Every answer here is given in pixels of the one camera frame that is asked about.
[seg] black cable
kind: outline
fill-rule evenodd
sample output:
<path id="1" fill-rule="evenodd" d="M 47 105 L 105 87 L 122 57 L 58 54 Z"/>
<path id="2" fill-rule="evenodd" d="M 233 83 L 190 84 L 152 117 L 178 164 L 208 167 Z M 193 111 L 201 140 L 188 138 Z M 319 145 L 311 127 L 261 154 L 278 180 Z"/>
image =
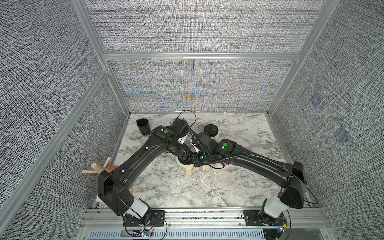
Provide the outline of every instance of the black cable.
<path id="1" fill-rule="evenodd" d="M 125 206 L 127 206 L 129 209 L 131 209 L 132 212 L 134 212 L 137 216 L 140 217 L 140 219 L 141 219 L 141 221 L 143 222 L 143 225 L 144 225 L 144 230 L 143 230 L 143 231 L 145 231 L 145 230 L 146 230 L 146 226 L 145 226 L 145 221 L 144 221 L 144 219 L 143 219 L 143 218 L 142 218 L 142 217 L 141 217 L 135 210 L 133 210 L 130 206 L 128 206 L 123 200 L 121 200 L 120 195 L 118 194 L 118 191 L 116 190 L 116 187 L 114 187 L 113 189 L 115 190 L 116 195 L 118 196 L 118 198 L 120 199 L 120 201 L 121 201 Z"/>
<path id="2" fill-rule="evenodd" d="M 285 240 L 287 240 L 287 239 L 288 239 L 288 237 L 289 237 L 289 234 L 291 233 L 291 215 L 289 214 L 289 211 L 288 211 L 288 209 L 287 209 L 287 212 L 288 212 L 288 216 L 289 216 L 289 232 L 288 232 L 288 235 L 287 235 L 287 237 L 286 237 L 286 239 L 285 239 Z"/>
<path id="3" fill-rule="evenodd" d="M 197 120 L 197 117 L 196 117 L 196 114 L 195 114 L 193 111 L 191 111 L 191 110 L 182 110 L 182 111 L 180 112 L 180 114 L 177 116 L 177 118 L 179 118 L 179 116 L 181 115 L 181 113 L 184 112 L 184 111 L 190 111 L 190 112 L 193 113 L 193 115 L 195 115 L 195 121 L 192 123 L 192 125 L 195 124 L 195 122 L 196 122 L 196 120 Z"/>
<path id="4" fill-rule="evenodd" d="M 164 236 L 160 239 L 160 240 L 163 240 L 163 238 L 167 235 L 167 231 L 168 231 L 168 224 L 167 224 L 167 221 L 165 218 L 161 217 L 161 219 L 164 219 L 164 222 L 166 223 L 166 233 L 164 234 Z"/>
<path id="5" fill-rule="evenodd" d="M 180 146 L 181 150 L 182 150 L 185 154 L 187 154 L 188 156 L 197 156 L 197 155 L 199 154 L 198 152 L 195 153 L 195 154 L 188 153 L 188 152 L 185 151 L 184 148 L 181 146 L 181 143 L 179 143 L 179 146 Z"/>
<path id="6" fill-rule="evenodd" d="M 307 200 L 304 200 L 304 202 L 307 202 L 307 203 L 309 203 L 309 204 L 316 204 L 316 203 L 314 203 L 314 202 L 310 202 L 310 201 L 307 201 Z"/>
<path id="7" fill-rule="evenodd" d="M 270 163 L 272 163 L 272 164 L 274 164 L 274 165 L 276 165 L 276 166 L 278 166 L 281 170 L 283 170 L 283 171 L 287 171 L 288 173 L 290 173 L 292 176 L 294 176 L 295 178 L 297 178 L 307 189 L 308 189 L 308 191 L 312 194 L 312 196 L 314 197 L 314 199 L 316 200 L 316 203 L 312 203 L 312 204 L 318 204 L 319 203 L 319 201 L 317 200 L 317 198 L 316 198 L 316 196 L 313 194 L 313 192 L 307 187 L 307 185 L 303 182 L 303 181 L 301 181 L 301 179 L 300 178 L 298 178 L 296 175 L 294 175 L 292 172 L 290 172 L 288 169 L 286 169 L 285 167 L 282 167 L 282 166 L 280 166 L 279 164 L 277 164 L 277 163 L 275 163 L 275 162 L 273 162 L 273 161 L 271 161 L 271 160 L 269 160 L 269 159 L 267 159 L 267 158 L 265 158 L 265 157 L 262 157 L 262 156 L 259 156 L 259 155 L 254 155 L 254 154 L 237 154 L 237 155 L 233 155 L 233 156 L 230 156 L 230 157 L 226 157 L 226 158 L 224 158 L 224 159 L 220 159 L 220 162 L 223 162 L 223 161 L 225 161 L 225 160 L 228 160 L 228 159 L 232 159 L 232 158 L 238 158 L 238 157 L 250 157 L 250 156 L 252 156 L 252 157 L 258 157 L 258 158 L 261 158 L 261 159 L 264 159 L 264 160 L 266 160 L 266 161 L 268 161 L 268 162 L 270 162 Z"/>
<path id="8" fill-rule="evenodd" d="M 134 237 L 136 237 L 136 236 L 140 236 L 140 233 L 136 233 L 136 234 L 130 234 L 129 232 L 128 232 L 128 229 L 127 229 L 127 227 L 124 225 L 124 216 L 123 215 L 121 215 L 122 216 L 122 222 L 123 222 L 123 226 L 124 226 L 124 228 L 125 228 L 125 231 L 127 232 L 127 234 L 128 235 L 131 235 L 131 236 L 134 236 Z"/>
<path id="9" fill-rule="evenodd" d="M 312 196 L 314 197 L 314 199 L 316 200 L 316 203 L 312 203 L 312 204 L 318 204 L 319 201 L 317 200 L 316 196 L 313 194 L 313 192 L 309 189 L 309 187 L 307 187 L 307 185 L 300 180 L 300 178 L 298 178 L 296 175 L 294 175 L 293 173 L 291 173 L 290 171 L 288 171 L 287 169 L 285 169 L 287 172 L 289 172 L 290 174 L 292 174 L 292 176 L 294 176 L 295 178 L 297 178 L 302 184 L 304 184 L 304 186 L 308 189 L 308 191 L 312 194 Z"/>
<path id="10" fill-rule="evenodd" d="M 211 164 L 208 164 L 208 166 L 210 166 L 211 168 L 213 169 L 223 169 L 225 167 L 224 163 L 221 162 L 221 164 L 223 165 L 223 167 L 214 167 L 212 166 Z"/>
<path id="11" fill-rule="evenodd" d="M 186 135 L 188 135 L 188 134 L 191 134 L 191 133 L 190 133 L 190 132 L 188 132 Z M 182 136 L 181 138 L 185 137 L 186 135 Z"/>
<path id="12" fill-rule="evenodd" d="M 197 140 L 196 133 L 195 133 L 195 132 L 191 129 L 191 127 L 188 125 L 187 120 L 185 120 L 185 119 L 183 118 L 183 121 L 184 121 L 185 125 L 187 126 L 189 132 L 191 133 L 191 136 L 192 136 L 192 137 L 195 139 L 195 141 L 200 145 L 200 147 L 201 147 L 201 151 L 203 152 L 203 155 L 204 155 L 205 159 L 207 159 L 207 161 L 208 161 L 208 158 L 207 158 L 207 155 L 205 154 L 205 151 L 204 151 L 203 146 L 201 145 L 200 141 Z"/>

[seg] metal vent grille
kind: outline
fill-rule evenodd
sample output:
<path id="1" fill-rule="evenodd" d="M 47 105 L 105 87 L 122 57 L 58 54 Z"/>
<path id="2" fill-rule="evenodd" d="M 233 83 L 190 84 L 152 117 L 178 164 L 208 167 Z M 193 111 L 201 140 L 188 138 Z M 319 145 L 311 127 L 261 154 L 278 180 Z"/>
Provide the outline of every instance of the metal vent grille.
<path id="1" fill-rule="evenodd" d="M 92 230 L 89 235 L 89 239 L 101 239 L 101 238 L 120 238 L 121 230 L 112 229 L 112 230 Z"/>
<path id="2" fill-rule="evenodd" d="M 164 236 L 165 229 L 155 229 L 151 239 L 160 239 Z M 168 229 L 164 239 L 261 239 L 264 238 L 262 229 Z M 90 240 L 107 239 L 132 239 L 125 230 L 92 230 Z"/>

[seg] aluminum rail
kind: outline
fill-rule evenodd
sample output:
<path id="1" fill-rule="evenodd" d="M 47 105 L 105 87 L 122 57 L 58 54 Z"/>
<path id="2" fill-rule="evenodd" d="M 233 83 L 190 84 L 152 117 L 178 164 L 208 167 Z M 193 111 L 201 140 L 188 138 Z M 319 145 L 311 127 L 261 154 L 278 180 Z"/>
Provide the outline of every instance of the aluminum rail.
<path id="1" fill-rule="evenodd" d="M 45 146 L 35 163 L 31 166 L 29 171 L 17 185 L 16 189 L 2 206 L 0 210 L 0 238 L 7 230 L 9 224 L 24 204 L 40 177 L 43 175 L 45 169 L 49 166 L 51 160 L 66 140 L 68 134 L 72 131 L 77 120 L 81 117 L 84 109 L 88 106 L 107 75 L 107 69 L 103 69 L 99 73 L 98 77 L 84 93 L 82 99 L 80 99 L 75 108 L 68 115 L 65 122 L 52 137 L 51 141 Z"/>
<path id="2" fill-rule="evenodd" d="M 299 53 L 150 53 L 150 52 L 107 52 L 105 60 L 113 59 L 152 59 L 152 60 L 188 60 L 188 59 L 228 59 L 228 60 L 299 60 Z"/>

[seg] metal extrusion bar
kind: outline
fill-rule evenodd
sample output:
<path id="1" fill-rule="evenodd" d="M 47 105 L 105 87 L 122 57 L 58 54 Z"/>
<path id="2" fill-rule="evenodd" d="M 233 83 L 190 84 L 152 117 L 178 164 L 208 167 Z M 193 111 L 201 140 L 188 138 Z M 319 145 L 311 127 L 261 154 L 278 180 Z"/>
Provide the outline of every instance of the metal extrusion bar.
<path id="1" fill-rule="evenodd" d="M 174 112 L 169 112 L 169 111 L 164 111 L 164 112 L 131 112 L 131 114 L 173 114 L 173 113 L 177 113 L 179 114 L 181 111 L 174 111 Z M 195 111 L 195 113 L 199 113 L 199 114 L 206 114 L 206 113 L 217 113 L 217 114 L 220 114 L 220 113 L 262 113 L 262 114 L 266 114 L 266 112 L 231 112 L 231 111 L 228 111 L 228 112 L 223 112 L 223 111 L 217 111 L 217 112 L 212 112 L 212 111 L 206 111 L 206 112 L 197 112 Z"/>
<path id="2" fill-rule="evenodd" d="M 127 128 L 128 121 L 129 121 L 129 117 L 126 117 L 124 119 L 124 123 L 122 125 L 121 131 L 120 131 L 120 134 L 119 134 L 119 139 L 116 142 L 115 149 L 113 150 L 111 161 L 109 162 L 110 165 L 115 162 L 116 156 L 117 156 L 117 154 L 119 152 L 121 141 L 122 141 L 122 139 L 124 137 L 125 129 Z"/>
<path id="3" fill-rule="evenodd" d="M 153 60 L 187 60 L 187 59 L 228 59 L 228 60 L 299 60 L 299 53 L 103 53 L 105 60 L 111 59 L 153 59 Z"/>
<path id="4" fill-rule="evenodd" d="M 291 71 L 288 73 L 288 76 L 284 80 L 283 84 L 281 85 L 280 89 L 278 90 L 276 96 L 273 99 L 268 111 L 269 116 L 272 116 L 275 113 L 277 106 L 280 104 L 289 86 L 295 79 L 305 59 L 309 55 L 313 45 L 320 36 L 321 31 L 325 27 L 326 23 L 328 22 L 329 18 L 331 17 L 333 11 L 335 10 L 339 2 L 340 0 L 328 0 L 325 4 L 324 9 L 320 13 L 319 18 L 317 19 L 311 33 L 309 34 L 306 42 L 304 43 L 303 49 L 301 51 L 301 58 L 297 62 L 294 62 Z"/>
<path id="5" fill-rule="evenodd" d="M 171 228 L 276 228 L 276 226 L 246 226 L 241 217 L 243 210 L 259 210 L 260 208 L 163 208 L 166 220 Z M 289 209 L 292 228 L 329 228 L 325 214 L 321 208 Z M 80 230 L 89 229 L 121 229 L 122 219 L 111 209 L 87 209 Z"/>
<path id="6" fill-rule="evenodd" d="M 121 106 L 121 109 L 123 109 L 125 115 L 130 116 L 131 111 L 128 108 L 127 101 L 125 100 L 124 94 L 121 90 L 119 82 L 117 81 L 115 73 L 113 72 L 113 69 L 109 61 L 106 61 L 106 64 L 107 64 L 107 69 L 109 71 L 108 80 L 109 80 L 109 83 L 111 84 L 112 90 L 115 93 L 116 99 L 118 100 Z"/>
<path id="7" fill-rule="evenodd" d="M 44 148 L 35 163 L 25 174 L 16 189 L 4 203 L 0 210 L 0 238 L 3 236 L 12 219 L 15 217 L 20 207 L 23 205 L 34 186 L 39 181 L 40 177 L 43 175 L 45 169 L 49 166 L 51 160 L 66 140 L 77 120 L 81 117 L 84 109 L 88 106 L 96 91 L 103 83 L 103 80 L 106 78 L 106 75 L 107 69 L 102 70 L 84 94 L 83 98 L 68 115 L 66 121 L 53 136 L 52 140 Z"/>
<path id="8" fill-rule="evenodd" d="M 100 64 L 104 68 L 108 68 L 110 75 L 108 76 L 109 83 L 113 92 L 115 93 L 116 99 L 119 101 L 121 109 L 124 111 L 126 116 L 130 115 L 129 107 L 127 101 L 125 101 L 125 97 L 121 91 L 119 83 L 116 79 L 116 76 L 113 74 L 111 66 L 107 63 L 107 61 L 103 58 L 103 47 L 100 43 L 100 40 L 97 36 L 96 30 L 92 24 L 92 21 L 88 15 L 87 9 L 82 0 L 71 0 L 72 5 L 75 8 L 77 14 L 79 15 L 80 21 L 84 27 L 85 32 L 88 35 L 89 41 L 91 42 L 93 49 L 96 53 L 97 58 L 100 61 Z"/>
<path id="9" fill-rule="evenodd" d="M 100 64 L 106 68 L 106 63 L 103 60 L 103 47 L 101 46 L 99 37 L 96 34 L 95 28 L 92 25 L 91 19 L 89 18 L 87 9 L 83 3 L 82 0 L 71 0 L 72 5 L 75 8 L 77 15 L 80 18 L 81 24 L 83 25 L 83 28 L 85 32 L 88 35 L 89 41 L 91 42 L 94 51 L 96 53 L 97 58 L 100 61 Z"/>
<path id="10" fill-rule="evenodd" d="M 280 136 L 280 133 L 277 131 L 276 129 L 276 126 L 275 124 L 273 123 L 273 120 L 270 116 L 268 116 L 268 114 L 265 115 L 265 118 L 267 119 L 268 121 L 268 124 L 269 124 L 269 127 L 271 128 L 271 131 L 275 137 L 275 139 L 277 140 L 278 142 L 278 145 L 280 146 L 280 149 L 281 149 L 281 154 L 283 155 L 284 159 L 288 162 L 288 163 L 291 163 L 293 164 L 293 160 L 287 150 L 287 148 L 285 147 L 284 145 L 284 142 L 283 142 L 283 139 L 281 138 Z"/>

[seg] wooden dowel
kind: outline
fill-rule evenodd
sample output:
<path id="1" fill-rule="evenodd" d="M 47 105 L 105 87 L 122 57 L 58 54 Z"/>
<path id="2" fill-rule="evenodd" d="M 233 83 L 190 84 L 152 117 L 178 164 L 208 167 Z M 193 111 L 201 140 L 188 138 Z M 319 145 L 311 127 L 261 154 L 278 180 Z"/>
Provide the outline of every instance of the wooden dowel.
<path id="1" fill-rule="evenodd" d="M 98 173 L 98 174 L 100 174 L 102 171 L 104 171 L 104 168 L 102 168 L 99 164 L 97 164 L 95 162 L 91 164 L 91 168 L 93 170 L 95 170 L 96 173 Z"/>
<path id="2" fill-rule="evenodd" d="M 95 170 L 83 170 L 81 173 L 96 173 Z"/>
<path id="3" fill-rule="evenodd" d="M 111 157 L 108 157 L 107 160 L 104 163 L 103 168 L 105 169 L 108 166 L 108 163 L 111 161 Z"/>

